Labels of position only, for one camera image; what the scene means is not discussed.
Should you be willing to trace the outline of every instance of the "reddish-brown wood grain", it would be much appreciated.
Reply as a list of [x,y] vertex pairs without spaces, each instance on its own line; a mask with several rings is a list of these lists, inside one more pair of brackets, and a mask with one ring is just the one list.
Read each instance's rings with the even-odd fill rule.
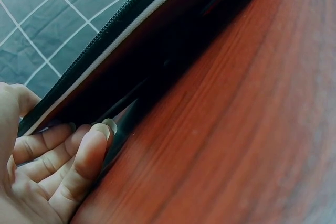
[[335,185],[336,0],[251,0],[73,223],[335,223]]

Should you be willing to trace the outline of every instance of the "hand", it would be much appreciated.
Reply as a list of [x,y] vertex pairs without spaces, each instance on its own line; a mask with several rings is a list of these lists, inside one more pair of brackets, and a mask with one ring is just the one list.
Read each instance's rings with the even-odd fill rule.
[[68,223],[112,144],[112,120],[76,132],[63,124],[16,139],[19,117],[38,101],[23,85],[0,83],[2,223]]

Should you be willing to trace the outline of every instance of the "checkered cloth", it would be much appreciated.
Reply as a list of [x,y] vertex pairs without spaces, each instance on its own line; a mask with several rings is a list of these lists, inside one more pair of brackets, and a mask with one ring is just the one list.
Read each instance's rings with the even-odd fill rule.
[[43,97],[126,0],[0,0],[0,81]]

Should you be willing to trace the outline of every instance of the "fingernail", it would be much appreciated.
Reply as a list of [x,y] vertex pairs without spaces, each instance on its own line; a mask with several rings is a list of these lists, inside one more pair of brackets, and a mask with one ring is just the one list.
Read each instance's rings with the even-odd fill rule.
[[117,127],[116,123],[114,122],[114,120],[106,118],[104,121],[102,121],[102,124],[105,124],[108,127],[110,127],[111,130],[114,132],[114,134],[117,133],[118,127]]
[[76,125],[74,123],[69,123],[69,126],[70,126],[72,132],[76,131]]
[[94,126],[91,127],[90,131],[99,131],[104,134],[106,137],[106,140],[110,137],[110,130],[109,127],[106,124],[97,123]]

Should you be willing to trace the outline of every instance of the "white grid line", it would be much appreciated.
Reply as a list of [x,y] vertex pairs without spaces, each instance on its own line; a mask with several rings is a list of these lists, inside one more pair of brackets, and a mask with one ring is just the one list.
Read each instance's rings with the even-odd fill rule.
[[11,13],[9,12],[9,10],[7,9],[7,7],[4,5],[4,3],[0,0],[0,4],[3,6],[3,8],[5,9],[6,13],[9,15],[9,17],[12,19],[12,21],[14,22],[14,24],[16,25],[16,27],[6,36],[6,38],[0,42],[0,46],[2,46],[7,40],[8,38],[17,30],[19,29],[20,32],[24,35],[24,37],[28,40],[28,42],[31,44],[31,46],[37,51],[37,53],[44,59],[44,63],[41,64],[41,66],[39,66],[31,75],[30,77],[26,80],[24,85],[28,85],[28,83],[33,79],[33,77],[45,66],[45,65],[49,65],[50,68],[55,72],[55,74],[60,77],[61,74],[57,71],[57,69],[50,63],[50,60],[52,60],[52,58],[59,52],[62,50],[62,48],[72,39],[74,38],[74,36],[76,34],[78,34],[86,25],[90,25],[91,28],[95,31],[95,32],[99,32],[95,26],[91,23],[92,20],[94,20],[96,17],[98,17],[100,14],[102,14],[105,10],[107,10],[109,7],[111,7],[112,5],[114,5],[116,2],[118,2],[119,0],[114,0],[112,3],[110,3],[109,5],[107,5],[105,8],[103,8],[102,10],[100,10],[99,12],[97,12],[94,16],[92,16],[89,20],[87,20],[85,18],[85,16],[77,10],[76,7],[73,6],[73,4],[71,4],[70,1],[68,0],[64,0],[72,9],[75,10],[75,12],[81,16],[81,18],[84,19],[85,23],[79,27],[67,40],[65,40],[62,45],[60,45],[54,53],[52,53],[52,55],[47,59],[41,52],[40,50],[36,47],[36,45],[30,40],[30,38],[28,37],[28,35],[23,31],[23,29],[21,28],[21,25],[31,16],[33,15],[38,9],[40,9],[47,1],[49,0],[44,0],[42,3],[40,3],[34,10],[32,10],[20,23],[18,23],[15,18],[11,15]]
[[0,42],[0,47],[6,42],[8,41],[8,39],[11,37],[11,35],[13,33],[15,33],[15,31],[17,30],[17,26],[15,26],[15,28],[6,36],[6,38],[4,38],[3,41]]
[[[119,0],[115,0],[113,1],[111,4],[109,4],[108,6],[106,6],[104,9],[102,9],[101,11],[97,12],[95,15],[93,15],[92,18],[89,19],[89,21],[94,20],[96,17],[98,17],[100,14],[102,14],[105,10],[107,10],[109,7],[111,7],[112,5],[114,5],[116,2],[118,2]],[[67,38],[62,45],[60,45],[55,52],[52,53],[52,55],[47,59],[48,62],[50,62],[52,60],[52,58],[62,50],[62,48],[72,39],[74,38],[74,36],[76,36],[88,23],[84,23],[81,27],[79,27],[69,38]],[[31,76],[27,79],[27,81],[25,82],[25,85],[28,85],[28,83],[32,80],[32,78],[45,66],[46,62],[44,62],[40,67],[38,67],[32,74]]]
[[40,72],[40,70],[47,64],[47,62],[43,62],[43,64],[41,66],[39,66],[30,76],[29,78],[26,80],[26,82],[24,83],[24,86],[27,86],[28,83],[32,80],[32,78]]
[[69,0],[64,0],[72,9],[74,9],[74,11],[82,18],[84,19],[84,21],[86,23],[89,24],[89,26],[91,26],[91,28],[95,31],[95,32],[99,32],[98,29],[95,28],[95,26],[90,22],[88,21],[88,19],[77,9],[75,8],[75,6],[69,1]]
[[2,0],[0,0],[0,5],[2,5],[2,7],[4,8],[5,12],[7,13],[7,15],[11,18],[11,20],[14,22],[14,24],[16,25],[17,29],[19,29],[21,31],[21,33],[23,34],[23,36],[28,40],[28,42],[31,44],[31,46],[37,51],[37,53],[41,56],[41,58],[47,62],[47,64],[50,66],[50,68],[55,72],[55,74],[60,77],[60,73],[57,71],[57,69],[51,65],[49,63],[49,61],[46,59],[46,57],[41,53],[41,51],[35,46],[35,44],[31,41],[31,39],[28,37],[28,35],[23,31],[23,29],[20,27],[19,23],[15,20],[15,18],[12,16],[12,14],[9,12],[9,10],[7,9],[7,7],[5,6],[5,4],[2,2]]
[[[20,23],[19,25],[21,26],[31,15],[33,15],[38,9],[40,9],[46,2],[49,0],[44,0],[42,3],[40,3],[34,10],[32,10]],[[3,39],[3,41],[0,42],[0,46],[2,46],[9,38],[10,36],[16,31],[17,27],[15,27],[9,35]]]

